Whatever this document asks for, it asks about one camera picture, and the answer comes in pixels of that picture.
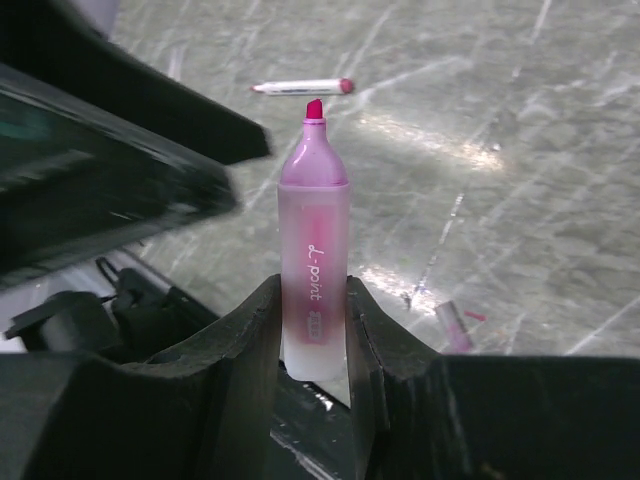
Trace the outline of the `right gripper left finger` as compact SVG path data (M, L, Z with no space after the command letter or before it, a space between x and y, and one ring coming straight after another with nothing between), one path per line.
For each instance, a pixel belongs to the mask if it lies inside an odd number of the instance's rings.
M5 479L259 479L281 334L278 276L158 362L1 358Z

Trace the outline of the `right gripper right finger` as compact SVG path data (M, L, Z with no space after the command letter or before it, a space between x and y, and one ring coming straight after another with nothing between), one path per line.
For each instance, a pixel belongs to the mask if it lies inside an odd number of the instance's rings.
M635 479L639 363L443 355L347 281L360 479Z

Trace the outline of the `pink highlighter pen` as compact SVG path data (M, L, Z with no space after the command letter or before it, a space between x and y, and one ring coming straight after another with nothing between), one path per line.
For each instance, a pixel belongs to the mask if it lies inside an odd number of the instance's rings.
M283 361L297 381L337 377L346 356L350 183L329 144L321 100L277 186Z

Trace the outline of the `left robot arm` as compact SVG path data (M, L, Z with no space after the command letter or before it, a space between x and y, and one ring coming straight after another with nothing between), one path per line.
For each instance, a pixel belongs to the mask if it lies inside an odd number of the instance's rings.
M257 123L129 55L67 1L1 5L1 286L232 211Z

